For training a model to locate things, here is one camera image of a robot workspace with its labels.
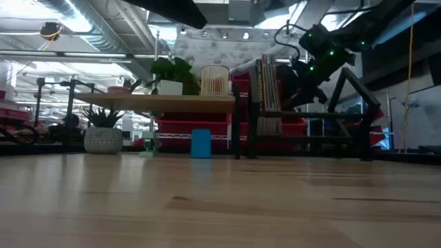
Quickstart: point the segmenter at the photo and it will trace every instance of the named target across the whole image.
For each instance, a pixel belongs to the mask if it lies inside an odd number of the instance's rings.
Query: wooden floor
[[[1,247],[440,247],[441,167],[0,157]]]

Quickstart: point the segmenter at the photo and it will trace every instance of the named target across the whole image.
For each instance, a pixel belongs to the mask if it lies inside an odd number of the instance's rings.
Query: book
[[[262,61],[260,59],[256,60],[256,78],[260,101],[260,110],[263,111],[265,110],[265,102],[263,99]]]

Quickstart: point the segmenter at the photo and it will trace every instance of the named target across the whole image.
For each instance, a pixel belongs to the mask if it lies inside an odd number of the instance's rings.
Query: black stand
[[[365,103],[367,103],[368,107],[365,114],[335,113],[335,107],[346,80],[350,82],[354,89],[365,100]],[[253,80],[250,82],[248,103],[248,158],[256,158],[258,142],[293,142],[336,144],[337,156],[340,156],[341,145],[348,144],[352,145],[352,152],[357,153],[362,160],[372,160],[373,151],[369,141],[369,132],[371,124],[380,109],[380,103],[348,68],[342,69],[328,107],[328,113],[262,112],[260,111],[257,81]],[[334,121],[334,132],[333,136],[257,136],[257,120],[259,116],[267,118],[330,119]],[[360,126],[355,130],[353,136],[351,136],[347,128],[343,125],[342,119],[362,119]]]
[[[235,159],[240,159],[240,85],[233,84],[234,113],[232,116],[232,148]]]

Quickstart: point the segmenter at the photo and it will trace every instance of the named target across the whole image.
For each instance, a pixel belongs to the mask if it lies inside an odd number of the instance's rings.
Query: books
[[[280,111],[278,86],[276,83],[276,65],[273,55],[262,55],[256,62],[256,73],[261,110]]]
[[[279,86],[276,82],[275,57],[273,55],[264,54],[256,60],[256,69],[252,72],[251,84],[253,92],[258,94],[260,111],[281,111]],[[259,117],[257,133],[258,135],[281,135],[282,120],[280,118]]]

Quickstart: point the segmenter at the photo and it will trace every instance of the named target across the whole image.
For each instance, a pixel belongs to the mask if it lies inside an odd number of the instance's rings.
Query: wicker basket
[[[228,96],[229,70],[221,65],[202,68],[201,96]]]

